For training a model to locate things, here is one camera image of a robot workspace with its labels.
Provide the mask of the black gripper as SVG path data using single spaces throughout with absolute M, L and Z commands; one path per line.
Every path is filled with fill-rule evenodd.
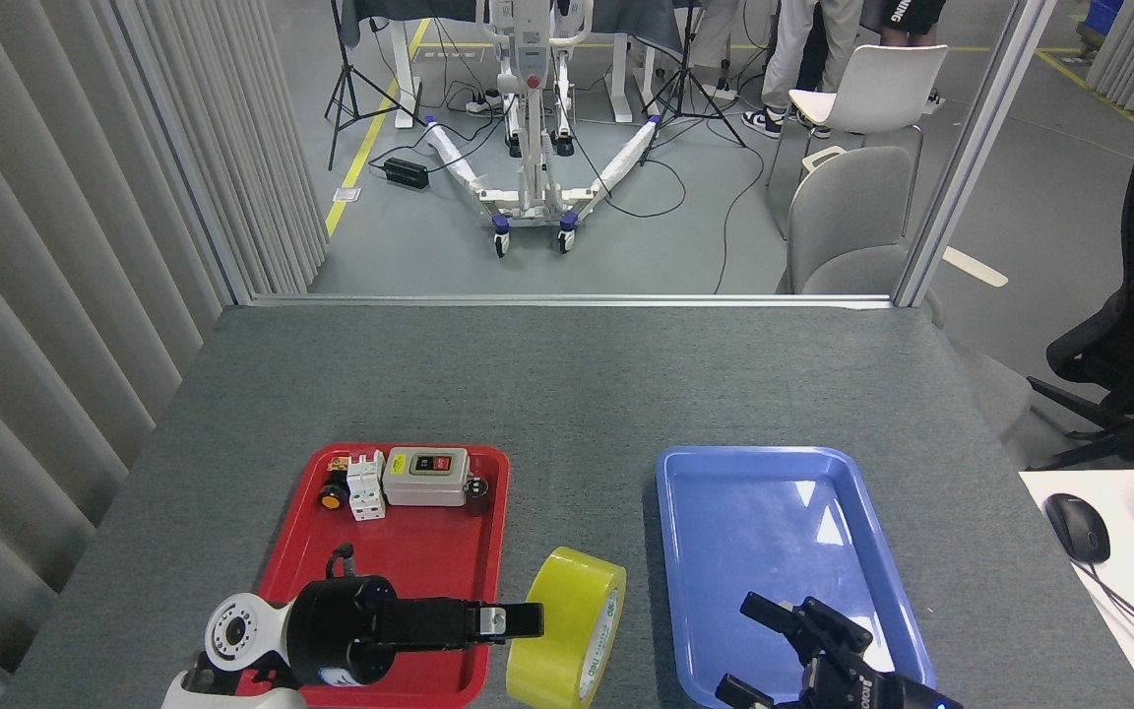
M 877 672 L 862 656 L 874 636 L 849 616 L 807 597 L 799 606 L 744 597 L 739 613 L 787 639 L 805 666 L 784 694 L 725 674 L 716 699 L 729 708 L 962 708 L 959 701 L 896 672 Z
M 390 580 L 379 575 L 303 586 L 286 621 L 286 662 L 293 676 L 301 685 L 372 685 L 395 661 L 393 651 L 376 645 L 469 649 L 544 633 L 544 604 L 396 597 Z

